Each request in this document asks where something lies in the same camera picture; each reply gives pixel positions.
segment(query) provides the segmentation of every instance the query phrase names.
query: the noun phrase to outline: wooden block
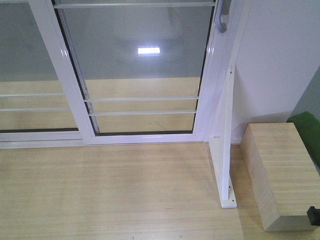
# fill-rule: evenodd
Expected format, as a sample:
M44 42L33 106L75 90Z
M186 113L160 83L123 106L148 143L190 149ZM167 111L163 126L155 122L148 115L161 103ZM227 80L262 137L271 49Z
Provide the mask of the wooden block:
M265 231L313 230L320 177L293 123L249 123L241 142Z

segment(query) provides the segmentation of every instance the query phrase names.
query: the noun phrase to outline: horizontal bar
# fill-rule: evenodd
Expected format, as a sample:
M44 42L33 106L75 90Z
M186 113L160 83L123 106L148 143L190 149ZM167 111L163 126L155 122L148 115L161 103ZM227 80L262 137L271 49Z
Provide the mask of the horizontal bar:
M0 94L0 98L16 98L16 97L59 97L64 93L26 93L26 94Z
M198 96L167 96L167 97L111 97L111 98L90 98L85 102L122 102L122 101L170 101L170 100L197 100Z
M187 134L157 134L157 135L126 135L126 136L96 136L92 144L141 144L141 143L173 143L173 142L203 142L201 136Z
M0 142L0 149L64 148L80 146L85 146L82 139Z
M17 132L0 132L0 145L1 142L22 142L22 141L47 141L47 140L80 140L81 135L78 130L75 131L61 131L55 129L55 131L48 131L47 129L42 129L43 131L34 131L34 129L29 129L33 132L25 132L23 130Z
M213 1L204 2L119 2L119 3L74 3L56 4L55 9L84 9L103 7L136 7L136 8L180 8L180 7L214 7Z
M0 4L25 4L28 0L0 0Z
M39 107L39 108L7 108L0 112L61 112L70 111L69 107Z
M96 112L89 116L124 116L124 115L153 115L153 114L195 114L195 110L172 110L172 111L114 111Z

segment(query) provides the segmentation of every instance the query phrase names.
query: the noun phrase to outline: black object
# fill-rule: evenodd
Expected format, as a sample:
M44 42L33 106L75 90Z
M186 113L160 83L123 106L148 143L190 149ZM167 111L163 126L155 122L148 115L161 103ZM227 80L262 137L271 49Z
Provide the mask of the black object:
M306 214L312 226L320 226L320 209L315 208L315 206L310 206Z

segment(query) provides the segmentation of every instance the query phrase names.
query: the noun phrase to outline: glass door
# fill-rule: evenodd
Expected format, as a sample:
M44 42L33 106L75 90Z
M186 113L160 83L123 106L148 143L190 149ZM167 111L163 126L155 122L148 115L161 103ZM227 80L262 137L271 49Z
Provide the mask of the glass door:
M0 4L0 133L78 131L28 2Z
M96 137L193 133L214 4L55 1Z
M214 6L0 1L0 142L203 141Z

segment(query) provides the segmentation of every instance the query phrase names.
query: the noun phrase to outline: light wood floor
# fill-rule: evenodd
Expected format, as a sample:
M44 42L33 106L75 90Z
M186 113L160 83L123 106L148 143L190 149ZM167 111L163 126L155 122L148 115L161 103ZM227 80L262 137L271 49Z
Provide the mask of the light wood floor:
M220 207L208 145L0 150L0 239L316 240L264 232L239 146L238 208Z

